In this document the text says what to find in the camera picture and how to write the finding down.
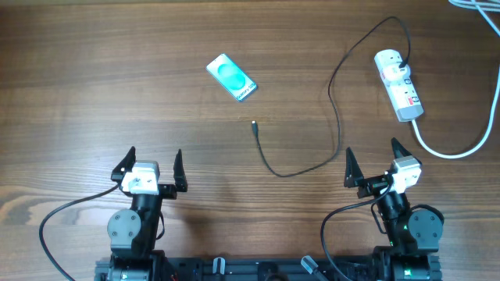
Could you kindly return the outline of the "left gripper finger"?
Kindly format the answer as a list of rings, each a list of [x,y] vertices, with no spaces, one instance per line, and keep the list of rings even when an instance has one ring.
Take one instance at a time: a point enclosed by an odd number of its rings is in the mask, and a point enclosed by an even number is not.
[[[188,182],[184,171],[182,150],[179,149],[173,164],[173,178],[177,191],[187,191]]]
[[[121,182],[127,172],[130,172],[136,162],[136,148],[132,146],[126,156],[112,170],[111,181]]]

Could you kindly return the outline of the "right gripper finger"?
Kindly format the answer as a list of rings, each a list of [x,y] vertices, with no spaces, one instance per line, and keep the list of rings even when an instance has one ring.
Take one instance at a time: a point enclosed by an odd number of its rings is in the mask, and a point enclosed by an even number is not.
[[[395,159],[393,166],[421,166],[422,162],[413,156],[395,137],[391,139],[391,147]]]
[[[359,167],[351,148],[346,149],[346,168],[344,187],[360,187],[363,184],[364,175]]]

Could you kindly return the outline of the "white power strip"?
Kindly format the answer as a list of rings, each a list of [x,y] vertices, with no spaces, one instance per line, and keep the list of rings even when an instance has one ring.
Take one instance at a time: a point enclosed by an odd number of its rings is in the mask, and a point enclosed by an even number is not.
[[[385,66],[398,63],[401,67],[402,56],[393,49],[386,49],[374,56],[374,62],[380,74]],[[385,86],[399,122],[410,122],[423,114],[423,106],[410,75],[409,78],[393,84],[385,84],[382,79],[381,81]]]

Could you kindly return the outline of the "teal screen Galaxy smartphone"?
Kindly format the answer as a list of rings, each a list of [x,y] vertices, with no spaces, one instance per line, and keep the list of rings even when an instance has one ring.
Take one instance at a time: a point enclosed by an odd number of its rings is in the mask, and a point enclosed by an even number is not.
[[[238,102],[244,101],[258,88],[257,83],[224,53],[212,60],[205,69]]]

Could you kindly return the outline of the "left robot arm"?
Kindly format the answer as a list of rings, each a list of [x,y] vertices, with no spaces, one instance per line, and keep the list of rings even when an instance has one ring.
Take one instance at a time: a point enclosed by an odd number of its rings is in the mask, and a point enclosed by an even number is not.
[[[159,163],[138,161],[132,147],[111,173],[111,181],[132,199],[128,209],[110,218],[107,233],[111,240],[109,262],[97,265],[96,280],[178,280],[176,269],[168,262],[165,252],[155,249],[155,242],[164,232],[161,211],[164,200],[175,200],[179,192],[188,190],[182,151],[173,164],[174,182],[159,182]]]

